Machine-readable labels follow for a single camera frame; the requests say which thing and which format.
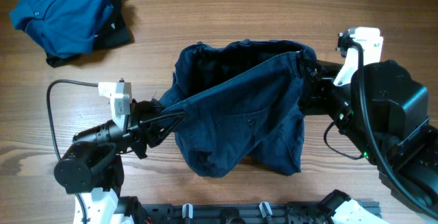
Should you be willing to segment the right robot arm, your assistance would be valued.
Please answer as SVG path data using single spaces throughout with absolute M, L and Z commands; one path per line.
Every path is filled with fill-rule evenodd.
M 335 85 L 340 64 L 301 62 L 305 81 L 298 105 L 305 115 L 327 114 L 340 134 L 377 167 L 379 179 L 391 195 L 425 221 L 437 222 L 437 128 L 427 115 L 428 90 L 412 80 L 393 60 L 364 66 L 366 113 L 379 162 L 367 140 L 361 108 L 359 78 Z

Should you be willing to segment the dark navy blue shorts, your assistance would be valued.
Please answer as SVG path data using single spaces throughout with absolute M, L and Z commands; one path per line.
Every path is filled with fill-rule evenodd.
M 315 51 L 289 40 L 186 47 L 160 103 L 185 112 L 175 140 L 201 177 L 224 177 L 246 156 L 283 175 L 300 171 L 305 117 L 298 102 Z

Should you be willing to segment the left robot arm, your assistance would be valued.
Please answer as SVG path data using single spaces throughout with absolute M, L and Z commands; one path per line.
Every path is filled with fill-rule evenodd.
M 120 194 L 125 174 L 121 156 L 160 145 L 186 117 L 158 101 L 121 101 L 112 119 L 74 135 L 54 168 L 56 181 L 76 197 L 75 223 L 151 223 L 137 197 Z

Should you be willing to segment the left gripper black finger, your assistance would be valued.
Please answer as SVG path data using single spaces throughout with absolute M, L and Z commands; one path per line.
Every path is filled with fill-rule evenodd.
M 185 112 L 158 112 L 140 115 L 138 124 L 142 127 L 158 126 L 160 128 L 176 126 L 186 117 Z
M 148 141 L 146 142 L 147 145 L 150 148 L 160 145 L 180 123 L 178 123 L 176 126 L 170 126 L 165 128 L 160 128 L 158 126 L 147 127 L 146 128 L 146 133 L 148 138 Z

